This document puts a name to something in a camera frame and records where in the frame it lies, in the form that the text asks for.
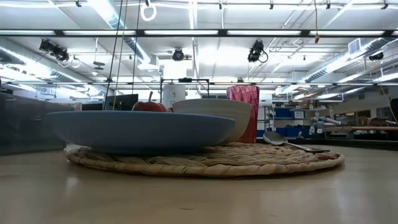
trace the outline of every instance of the table surface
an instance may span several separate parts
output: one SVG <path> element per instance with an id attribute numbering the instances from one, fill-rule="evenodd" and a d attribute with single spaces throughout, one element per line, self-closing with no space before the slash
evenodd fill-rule
<path id="1" fill-rule="evenodd" d="M 238 179 L 89 169 L 65 152 L 0 157 L 0 223 L 397 223 L 398 152 L 346 156 L 323 172 Z"/>

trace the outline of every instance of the woven placemat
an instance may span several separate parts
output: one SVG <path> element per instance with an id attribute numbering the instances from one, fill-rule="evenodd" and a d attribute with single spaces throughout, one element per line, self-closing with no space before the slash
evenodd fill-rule
<path id="1" fill-rule="evenodd" d="M 175 156 L 115 156 L 81 147 L 67 152 L 67 159 L 102 170 L 149 175 L 203 175 L 236 177 L 286 174 L 334 167 L 344 163 L 337 152 L 312 154 L 285 146 L 230 143 L 205 147 L 201 153 Z"/>

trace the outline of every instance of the large bowl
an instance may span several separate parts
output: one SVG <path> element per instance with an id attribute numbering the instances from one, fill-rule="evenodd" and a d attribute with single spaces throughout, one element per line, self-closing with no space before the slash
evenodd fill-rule
<path id="1" fill-rule="evenodd" d="M 235 124 L 232 119 L 215 116 L 141 111 L 68 111 L 49 113 L 45 119 L 66 142 L 122 148 L 127 153 L 140 148 L 216 145 Z"/>
<path id="2" fill-rule="evenodd" d="M 173 103 L 173 111 L 176 113 L 204 114 L 234 119 L 235 128 L 224 143 L 235 142 L 243 135 L 249 124 L 251 108 L 249 103 L 222 99 L 195 99 Z"/>

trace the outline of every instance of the metal spoon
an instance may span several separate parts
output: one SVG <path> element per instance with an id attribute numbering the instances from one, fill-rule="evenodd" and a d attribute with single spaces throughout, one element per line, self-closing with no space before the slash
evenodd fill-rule
<path id="1" fill-rule="evenodd" d="M 266 131 L 264 133 L 264 135 L 262 135 L 262 138 L 266 142 L 268 142 L 269 144 L 274 145 L 274 146 L 281 146 L 283 144 L 286 144 L 289 146 L 296 147 L 297 149 L 301 149 L 305 152 L 311 152 L 311 153 L 330 152 L 330 150 L 326 150 L 326 149 L 312 149 L 310 147 L 299 146 L 296 144 L 289 143 L 284 136 L 282 136 L 276 132 L 273 132 L 273 131 Z"/>

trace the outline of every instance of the red apple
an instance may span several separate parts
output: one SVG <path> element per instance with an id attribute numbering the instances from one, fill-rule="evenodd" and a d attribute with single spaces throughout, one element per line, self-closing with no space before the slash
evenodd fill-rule
<path id="1" fill-rule="evenodd" d="M 150 99 L 152 98 L 152 91 L 149 94 L 149 101 L 148 102 L 137 102 L 133 107 L 133 111 L 153 111 L 153 112 L 167 112 L 166 107 L 162 103 L 154 103 L 151 102 Z"/>

